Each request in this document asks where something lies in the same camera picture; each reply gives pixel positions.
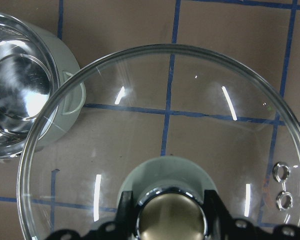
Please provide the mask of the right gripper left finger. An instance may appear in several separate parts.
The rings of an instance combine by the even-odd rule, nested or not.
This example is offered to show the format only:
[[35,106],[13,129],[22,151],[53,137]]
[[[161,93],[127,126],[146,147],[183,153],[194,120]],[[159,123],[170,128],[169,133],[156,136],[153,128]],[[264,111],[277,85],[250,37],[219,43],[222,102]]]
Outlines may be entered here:
[[137,223],[140,208],[134,203],[132,190],[120,195],[116,212],[116,230],[120,240],[138,240]]

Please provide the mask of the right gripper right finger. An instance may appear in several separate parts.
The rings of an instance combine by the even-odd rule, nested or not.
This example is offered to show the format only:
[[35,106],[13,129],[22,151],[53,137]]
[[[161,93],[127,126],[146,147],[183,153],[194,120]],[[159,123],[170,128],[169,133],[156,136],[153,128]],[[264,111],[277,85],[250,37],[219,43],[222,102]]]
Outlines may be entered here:
[[204,191],[203,212],[212,240],[235,240],[235,220],[215,190]]

